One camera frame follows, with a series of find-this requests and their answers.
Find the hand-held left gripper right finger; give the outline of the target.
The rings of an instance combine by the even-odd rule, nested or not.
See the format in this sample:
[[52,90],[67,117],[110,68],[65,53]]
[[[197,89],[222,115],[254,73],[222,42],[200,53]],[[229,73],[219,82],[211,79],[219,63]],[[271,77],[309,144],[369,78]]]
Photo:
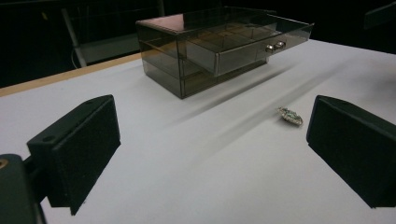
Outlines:
[[319,95],[306,141],[370,207],[396,207],[395,124]]

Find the smoked acrylic drawer box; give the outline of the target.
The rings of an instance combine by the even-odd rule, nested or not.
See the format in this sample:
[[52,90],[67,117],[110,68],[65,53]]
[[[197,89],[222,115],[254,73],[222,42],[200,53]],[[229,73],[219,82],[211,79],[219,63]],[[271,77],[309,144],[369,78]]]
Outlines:
[[264,65],[268,58],[215,77],[185,57],[185,41],[193,32],[226,21],[262,15],[270,14],[263,10],[218,7],[138,21],[136,31],[144,72],[183,99]]

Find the metal stand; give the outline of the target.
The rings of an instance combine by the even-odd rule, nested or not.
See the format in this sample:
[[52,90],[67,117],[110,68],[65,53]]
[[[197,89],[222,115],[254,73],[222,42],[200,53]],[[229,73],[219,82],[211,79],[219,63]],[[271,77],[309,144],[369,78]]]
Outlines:
[[61,12],[83,67],[138,52],[135,23],[164,8],[163,0],[73,0]]

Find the smoked acrylic drawer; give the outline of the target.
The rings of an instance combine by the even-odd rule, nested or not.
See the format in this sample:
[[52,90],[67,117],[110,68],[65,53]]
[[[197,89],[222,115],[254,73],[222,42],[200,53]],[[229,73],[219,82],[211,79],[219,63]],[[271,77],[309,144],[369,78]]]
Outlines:
[[274,15],[226,21],[188,35],[185,57],[219,77],[304,43],[312,29],[311,23]]

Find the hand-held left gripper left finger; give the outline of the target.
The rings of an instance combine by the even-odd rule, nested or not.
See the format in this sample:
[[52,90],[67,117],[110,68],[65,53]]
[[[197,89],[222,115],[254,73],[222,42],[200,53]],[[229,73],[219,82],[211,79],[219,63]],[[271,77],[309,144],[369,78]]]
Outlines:
[[31,167],[44,175],[53,207],[74,215],[120,146],[115,100],[88,100],[27,142]]

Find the silver rhinestone brooch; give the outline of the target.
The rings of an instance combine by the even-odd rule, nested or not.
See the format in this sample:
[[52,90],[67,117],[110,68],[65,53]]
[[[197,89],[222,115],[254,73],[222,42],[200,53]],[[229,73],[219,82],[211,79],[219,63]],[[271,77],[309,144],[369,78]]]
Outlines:
[[280,114],[282,119],[287,122],[297,126],[301,126],[304,123],[303,119],[296,112],[289,110],[286,107],[279,107],[276,111]]

